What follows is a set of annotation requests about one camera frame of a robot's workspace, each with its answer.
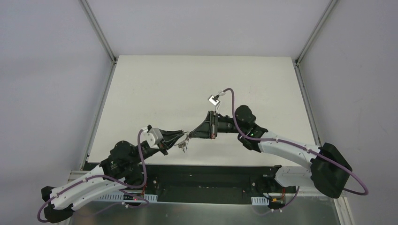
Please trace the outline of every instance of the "metal frame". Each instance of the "metal frame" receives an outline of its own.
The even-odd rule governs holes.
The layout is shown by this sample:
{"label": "metal frame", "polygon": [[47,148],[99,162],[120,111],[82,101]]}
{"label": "metal frame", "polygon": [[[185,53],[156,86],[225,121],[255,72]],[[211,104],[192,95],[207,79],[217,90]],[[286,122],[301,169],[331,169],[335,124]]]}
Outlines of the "metal frame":
{"label": "metal frame", "polygon": [[103,92],[102,97],[101,97],[101,103],[99,104],[99,108],[97,110],[97,114],[95,115],[94,124],[93,124],[93,127],[91,129],[90,139],[89,139],[89,141],[88,141],[88,143],[86,145],[83,158],[82,158],[82,160],[80,162],[80,166],[79,166],[80,170],[83,170],[83,167],[84,167],[85,163],[88,161],[88,157],[90,156],[92,144],[94,143],[95,134],[97,133],[98,125],[100,124],[102,110],[104,109],[105,101],[106,101],[106,98],[107,98],[107,95],[108,95],[108,92],[109,92],[109,88],[111,86],[112,78],[113,78],[113,75],[115,73],[116,64],[117,64],[117,60],[112,65],[111,71],[109,73],[108,81],[107,81],[107,83],[105,85],[104,92]]}
{"label": "metal frame", "polygon": [[102,32],[102,29],[100,25],[98,24],[97,19],[94,16],[94,13],[91,10],[90,4],[88,4],[87,0],[79,0],[80,5],[82,6],[82,9],[84,13],[87,16],[88,21],[90,22],[95,34],[98,37],[98,40],[101,42],[102,46],[104,47],[105,51],[107,52],[108,56],[110,57],[112,64],[115,64],[116,62],[116,57],[115,54],[113,53],[107,39],[105,38],[104,32]]}
{"label": "metal frame", "polygon": [[[87,144],[87,148],[81,163],[81,169],[84,166],[84,163],[86,162],[86,159],[89,157],[89,153],[91,151],[91,147],[92,147],[92,143],[95,137],[95,133],[97,131],[98,128],[98,124],[100,121],[100,116],[105,104],[105,100],[107,97],[107,93],[109,91],[109,87],[112,81],[112,77],[113,74],[115,72],[115,67],[116,67],[116,63],[117,63],[117,59],[111,49],[111,47],[109,46],[109,43],[107,42],[105,35],[102,32],[102,29],[100,28],[97,19],[95,18],[95,15],[93,13],[93,11],[90,8],[89,3],[87,2],[87,0],[79,0],[83,11],[86,13],[87,18],[90,22],[90,24],[92,25],[95,33],[97,34],[98,39],[100,40],[101,44],[103,45],[105,51],[107,52],[108,56],[110,57],[111,61],[112,61],[112,69],[111,72],[109,74],[109,78],[106,84],[106,87],[103,91],[103,96],[101,99],[101,103],[97,112],[97,115],[95,117],[95,122],[94,122],[94,126],[92,128],[92,134],[90,136],[90,139],[88,141]],[[308,92],[306,90],[305,87],[305,83],[303,81],[301,72],[300,72],[300,63],[303,60],[303,58],[305,57],[306,53],[308,52],[309,48],[311,47],[311,45],[314,43],[314,41],[316,40],[316,37],[318,36],[318,34],[320,33],[322,27],[324,26],[325,22],[327,21],[327,19],[329,18],[331,12],[333,11],[334,7],[336,6],[336,4],[338,3],[338,0],[331,0],[328,4],[328,6],[326,7],[325,11],[323,12],[321,18],[319,19],[318,23],[316,24],[314,30],[312,31],[309,39],[307,40],[306,44],[304,45],[299,57],[295,60],[294,63],[294,68],[296,71],[296,75],[297,75],[297,80],[299,83],[299,87],[300,87],[300,91],[303,97],[303,101],[306,107],[306,111],[307,111],[307,115],[308,115],[308,119],[310,121],[310,126],[312,129],[312,133],[314,135],[314,141],[316,144],[321,144],[321,139],[319,137],[318,134],[318,129],[317,126],[315,124],[315,120],[314,120],[314,115],[313,115],[313,111],[311,109],[311,103],[310,103],[310,99],[308,96]],[[85,174],[85,171],[72,171],[69,177],[69,181],[72,181],[74,179],[76,179],[77,177],[80,177],[81,175]],[[323,196],[321,193],[319,193],[317,190],[314,189],[301,189],[300,190],[300,195],[304,195],[304,196]],[[345,197],[345,193],[342,193],[342,196],[339,199],[335,199],[335,206],[336,206],[336,210],[337,210],[337,214],[338,217],[340,219],[340,223],[342,225],[355,225],[355,222],[353,220],[352,217],[352,213],[351,213],[351,209],[350,206],[348,204],[347,198]],[[59,225],[69,225],[71,222],[71,219],[62,221],[59,223]]]}
{"label": "metal frame", "polygon": [[308,49],[311,47],[311,45],[314,43],[316,37],[318,36],[319,32],[321,31],[321,28],[324,26],[326,20],[329,18],[331,12],[333,11],[334,7],[336,4],[339,2],[339,0],[331,0],[326,7],[325,11],[323,12],[321,18],[315,25],[314,30],[312,31],[310,37],[308,38],[306,44],[303,47],[303,50],[301,50],[300,55],[296,59],[296,63],[298,66],[300,66],[301,61],[303,60],[304,56],[308,52]]}

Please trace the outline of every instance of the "red wire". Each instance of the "red wire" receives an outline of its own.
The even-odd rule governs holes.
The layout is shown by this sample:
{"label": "red wire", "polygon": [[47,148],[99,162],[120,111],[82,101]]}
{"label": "red wire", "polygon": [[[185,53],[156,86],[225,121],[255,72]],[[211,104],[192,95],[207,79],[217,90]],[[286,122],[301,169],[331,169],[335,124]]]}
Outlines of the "red wire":
{"label": "red wire", "polygon": [[146,183],[145,183],[144,187],[142,188],[142,192],[141,192],[142,196],[144,196],[145,188],[146,188]]}
{"label": "red wire", "polygon": [[284,197],[285,197],[285,195],[286,195],[286,189],[285,189],[285,188],[283,188],[283,189],[282,189],[282,197],[281,197],[281,198],[284,198]]}

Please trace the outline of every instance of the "wire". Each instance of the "wire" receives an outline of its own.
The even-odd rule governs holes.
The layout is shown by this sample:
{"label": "wire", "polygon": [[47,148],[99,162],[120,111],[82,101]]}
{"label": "wire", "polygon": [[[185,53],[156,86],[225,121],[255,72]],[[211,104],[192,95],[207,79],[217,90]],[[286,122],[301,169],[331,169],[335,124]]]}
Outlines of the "wire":
{"label": "wire", "polygon": [[248,140],[252,140],[252,141],[266,141],[266,142],[277,142],[278,141],[278,142],[282,142],[282,143],[297,147],[299,149],[307,151],[308,153],[312,153],[312,154],[322,158],[323,160],[325,160],[325,161],[327,161],[329,163],[332,163],[333,165],[337,166],[338,168],[344,170],[346,173],[348,173],[350,176],[352,176],[362,186],[362,188],[364,190],[364,192],[357,192],[357,191],[353,191],[353,190],[344,188],[343,189],[344,191],[347,191],[347,192],[350,192],[350,193],[353,193],[353,194],[356,194],[356,195],[368,195],[369,194],[369,190],[367,189],[365,183],[357,175],[355,175],[352,171],[350,171],[349,169],[345,168],[341,164],[335,162],[334,160],[332,160],[330,158],[327,158],[327,157],[325,157],[325,156],[313,151],[312,149],[307,150],[306,147],[301,146],[299,144],[296,144],[294,142],[287,141],[287,140],[282,140],[282,139],[276,140],[275,138],[254,138],[254,137],[249,137],[249,136],[245,135],[242,132],[242,130],[239,128],[239,126],[237,124],[237,119],[236,119],[236,116],[235,116],[235,93],[234,93],[234,90],[232,88],[226,88],[225,90],[223,90],[223,92],[226,92],[228,90],[232,94],[232,119],[234,120],[234,124],[235,124],[236,129],[238,130],[239,134],[242,135],[244,138],[246,138]]}
{"label": "wire", "polygon": [[144,195],[145,195],[145,188],[146,188],[146,185],[147,185],[147,184],[145,184],[144,187],[142,188],[141,196],[143,196],[143,197],[144,197]]}
{"label": "wire", "polygon": [[[94,176],[91,176],[91,177],[86,178],[85,181],[87,182],[87,181],[89,181],[89,180],[91,180],[91,179],[95,179],[95,178],[105,178],[105,179],[111,180],[111,181],[113,181],[113,182],[116,182],[116,183],[118,183],[118,184],[124,185],[124,186],[126,186],[126,187],[128,187],[128,188],[141,188],[141,187],[143,187],[143,186],[146,184],[147,176],[146,176],[146,166],[145,166],[145,162],[144,162],[144,156],[143,156],[143,154],[142,154],[142,149],[141,149],[141,134],[142,134],[142,132],[143,132],[143,130],[140,130],[140,131],[138,132],[138,136],[137,136],[138,153],[139,153],[139,157],[140,157],[140,159],[141,159],[142,170],[143,170],[143,173],[144,173],[144,181],[142,182],[142,184],[140,184],[140,185],[129,185],[129,184],[123,183],[123,182],[121,182],[121,181],[119,181],[119,180],[117,180],[117,179],[115,179],[115,178],[113,178],[113,177],[106,176],[106,175],[94,175]],[[80,181],[78,181],[77,183],[75,183],[75,184],[73,184],[73,185],[71,185],[71,186],[69,186],[69,187],[63,189],[63,190],[60,191],[59,193],[56,193],[55,196],[53,196],[53,197],[51,197],[50,199],[48,199],[48,200],[40,207],[40,209],[38,210],[38,213],[37,213],[37,219],[38,219],[38,221],[41,222],[41,223],[48,223],[48,222],[49,222],[48,220],[43,220],[43,219],[40,217],[40,214],[41,214],[41,212],[43,211],[43,209],[46,207],[46,205],[49,204],[52,200],[54,200],[56,197],[59,197],[59,196],[62,195],[63,193],[65,193],[65,192],[71,190],[72,188],[74,188],[74,187],[76,187],[77,185],[80,185],[80,184],[82,184],[82,183],[84,183],[84,181],[83,181],[83,180],[80,180]]]}
{"label": "wire", "polygon": [[283,189],[282,189],[282,197],[281,197],[281,199],[283,199],[283,198],[285,197],[285,195],[286,195],[286,189],[283,188]]}
{"label": "wire", "polygon": [[111,204],[111,205],[109,205],[109,206],[107,206],[107,207],[105,207],[105,208],[103,208],[103,209],[101,209],[101,210],[99,210],[99,211],[97,211],[97,212],[95,212],[95,213],[92,213],[92,214],[90,214],[90,215],[82,215],[82,214],[80,214],[80,213],[78,213],[78,212],[77,212],[77,215],[80,216],[80,217],[88,218],[88,217],[93,217],[93,216],[95,216],[95,215],[98,215],[98,214],[100,214],[100,213],[102,213],[102,212],[104,212],[104,211],[106,211],[106,210],[108,210],[108,209],[114,207],[115,205],[119,205],[119,204],[126,205],[127,208],[135,208],[135,209],[136,209],[136,208],[144,208],[144,207],[148,206],[148,204],[149,204],[149,201],[146,200],[145,198],[141,198],[141,197],[139,197],[139,196],[130,194],[130,193],[124,191],[124,190],[119,190],[119,191],[123,192],[125,195],[132,196],[132,197],[134,198],[134,200],[137,200],[137,199],[138,199],[138,200],[142,200],[142,201],[144,201],[146,204],[142,204],[142,203],[141,203],[141,204],[138,205],[138,206],[133,206],[133,205],[128,205],[128,204],[126,204],[125,202],[122,202],[122,203],[120,203],[120,202],[118,202],[118,203],[115,202],[115,203],[113,203],[113,204]]}
{"label": "wire", "polygon": [[[297,194],[299,193],[299,190],[300,190],[300,186],[297,187],[296,193],[294,194],[293,198],[290,199],[290,201],[289,201],[285,206],[281,207],[279,210],[285,209],[288,205],[290,205],[290,203],[291,203],[294,199],[296,199]],[[257,212],[256,210],[254,210],[253,206],[252,206],[252,210],[253,210],[253,212],[254,212],[255,214],[257,214],[258,216],[265,216],[265,215],[267,215],[268,213],[273,212],[272,210],[270,210],[270,211],[268,211],[268,212],[266,212],[266,213],[259,213],[259,212]]]}
{"label": "wire", "polygon": [[173,146],[178,146],[178,145],[181,144],[182,142],[186,141],[187,138],[184,137],[184,136],[179,137],[179,138],[177,139],[177,141],[180,140],[182,137],[184,138],[184,140],[181,141],[181,142],[179,142],[179,143],[177,143],[177,144],[174,144]]}

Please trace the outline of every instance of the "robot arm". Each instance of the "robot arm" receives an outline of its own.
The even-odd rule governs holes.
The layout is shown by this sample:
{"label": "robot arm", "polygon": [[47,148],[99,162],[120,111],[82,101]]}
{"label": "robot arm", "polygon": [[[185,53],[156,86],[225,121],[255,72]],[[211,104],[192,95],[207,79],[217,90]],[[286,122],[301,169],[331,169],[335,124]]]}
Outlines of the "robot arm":
{"label": "robot arm", "polygon": [[167,155],[167,150],[184,136],[182,130],[165,131],[152,128],[150,125],[141,133],[146,141],[141,142],[140,146],[120,141],[110,151],[107,159],[84,176],[62,187],[44,187],[41,193],[43,200],[47,202],[44,208],[47,220],[58,223],[71,217],[74,211],[85,204],[107,193],[126,187],[143,187],[146,184],[146,176],[142,175],[138,164],[159,151]]}
{"label": "robot arm", "polygon": [[[211,96],[209,101],[217,109],[220,101],[214,98],[216,97]],[[352,171],[335,146],[329,143],[325,143],[323,146],[304,144],[276,135],[272,131],[258,126],[255,123],[256,117],[246,105],[241,105],[235,110],[235,119],[240,130],[247,137],[261,139],[261,141],[243,137],[235,126],[233,118],[217,114],[216,111],[209,111],[205,121],[190,132],[189,137],[215,139],[218,133],[237,133],[237,139],[248,150],[277,155],[302,166],[282,166],[278,169],[274,179],[282,187],[315,187],[331,198],[338,198],[341,195],[350,175],[323,158],[310,154],[310,150],[321,154]]]}
{"label": "robot arm", "polygon": [[[233,90],[226,90],[232,92],[233,117],[218,114],[217,109],[221,103],[218,100],[219,95],[210,96],[209,101],[216,110],[209,111],[205,121],[191,131],[188,138],[215,139],[218,133],[236,133],[237,139],[248,150],[277,155],[301,165],[302,167],[276,166],[277,171],[273,179],[282,187],[315,187],[326,196],[338,198],[343,190],[347,190],[344,186],[350,175],[359,181],[335,146],[329,143],[323,146],[299,143],[258,126],[255,123],[256,117],[248,106],[241,105],[234,110]],[[141,134],[146,141],[140,141]],[[107,159],[81,178],[62,187],[43,188],[42,198],[46,203],[38,212],[38,220],[57,223],[71,217],[74,211],[88,202],[109,192],[126,187],[143,187],[146,184],[144,159],[159,151],[167,155],[167,150],[184,135],[185,132],[182,130],[164,131],[149,125],[139,132],[138,146],[127,141],[118,142]],[[144,176],[138,166],[141,162]],[[366,186],[362,183],[361,185],[365,189],[364,193],[350,192],[367,195]],[[40,219],[43,209],[48,221]]]}

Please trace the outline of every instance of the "white table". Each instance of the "white table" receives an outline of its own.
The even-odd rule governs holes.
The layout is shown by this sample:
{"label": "white table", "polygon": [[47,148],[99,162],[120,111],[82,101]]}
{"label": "white table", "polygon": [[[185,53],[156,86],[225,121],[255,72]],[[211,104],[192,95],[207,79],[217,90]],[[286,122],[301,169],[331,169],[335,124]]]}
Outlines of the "white table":
{"label": "white table", "polygon": [[[214,107],[207,98],[219,90],[235,91],[235,106],[248,105],[264,128],[303,143],[314,143],[291,58],[230,56],[120,56],[95,135],[89,162],[100,162],[121,140],[137,144],[148,124],[164,130],[190,131]],[[231,95],[221,98],[220,113],[232,115]],[[249,151],[237,134],[216,140],[192,139],[188,151],[157,153],[147,164],[286,165],[283,158]]]}

